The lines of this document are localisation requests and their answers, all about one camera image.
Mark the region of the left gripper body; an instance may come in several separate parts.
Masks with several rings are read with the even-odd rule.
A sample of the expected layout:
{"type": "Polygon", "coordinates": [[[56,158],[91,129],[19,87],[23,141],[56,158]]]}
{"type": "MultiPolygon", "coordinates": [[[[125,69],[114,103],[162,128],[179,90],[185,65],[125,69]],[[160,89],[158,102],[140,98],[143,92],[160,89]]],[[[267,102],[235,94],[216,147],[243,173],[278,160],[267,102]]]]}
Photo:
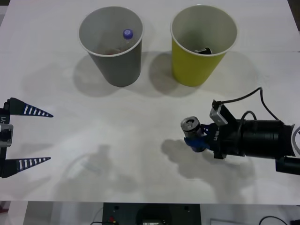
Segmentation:
{"type": "Polygon", "coordinates": [[[8,140],[11,138],[8,124],[10,123],[10,113],[8,103],[0,109],[0,177],[4,172],[4,163],[7,154],[8,140]]]}

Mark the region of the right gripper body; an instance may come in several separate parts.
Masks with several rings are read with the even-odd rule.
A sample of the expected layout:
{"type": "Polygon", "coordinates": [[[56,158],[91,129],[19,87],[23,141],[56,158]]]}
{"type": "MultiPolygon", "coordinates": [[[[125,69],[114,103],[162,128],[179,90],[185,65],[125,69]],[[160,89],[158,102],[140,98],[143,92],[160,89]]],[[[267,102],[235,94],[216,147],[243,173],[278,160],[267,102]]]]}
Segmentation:
{"type": "Polygon", "coordinates": [[[209,124],[208,145],[209,150],[213,151],[214,158],[225,159],[227,155],[245,156],[245,153],[239,149],[241,138],[239,121],[223,126],[218,126],[216,123],[209,124]]]}

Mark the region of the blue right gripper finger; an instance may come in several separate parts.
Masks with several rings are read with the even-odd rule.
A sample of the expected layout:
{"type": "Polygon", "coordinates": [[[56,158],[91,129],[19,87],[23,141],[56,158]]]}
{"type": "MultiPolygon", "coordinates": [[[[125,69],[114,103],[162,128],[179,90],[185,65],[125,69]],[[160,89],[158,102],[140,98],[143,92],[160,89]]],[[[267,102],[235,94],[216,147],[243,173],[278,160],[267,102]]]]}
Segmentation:
{"type": "Polygon", "coordinates": [[[200,124],[200,136],[210,135],[210,124],[200,124]]]}
{"type": "Polygon", "coordinates": [[[196,138],[184,138],[185,144],[189,146],[194,152],[200,153],[205,151],[206,149],[210,150],[209,144],[206,142],[204,137],[196,137],[196,138]]]}

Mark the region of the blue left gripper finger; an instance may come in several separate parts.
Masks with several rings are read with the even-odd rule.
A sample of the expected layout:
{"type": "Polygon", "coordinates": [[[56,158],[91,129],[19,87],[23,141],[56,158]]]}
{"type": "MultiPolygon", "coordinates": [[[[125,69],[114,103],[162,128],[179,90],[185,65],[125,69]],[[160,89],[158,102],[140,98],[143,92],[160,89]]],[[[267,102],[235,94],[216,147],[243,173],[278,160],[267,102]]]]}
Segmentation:
{"type": "Polygon", "coordinates": [[[29,105],[14,97],[7,100],[7,106],[10,115],[53,117],[52,114],[35,106],[29,105]]]}
{"type": "Polygon", "coordinates": [[[0,169],[0,177],[8,178],[50,159],[51,157],[5,159],[0,169]]]}

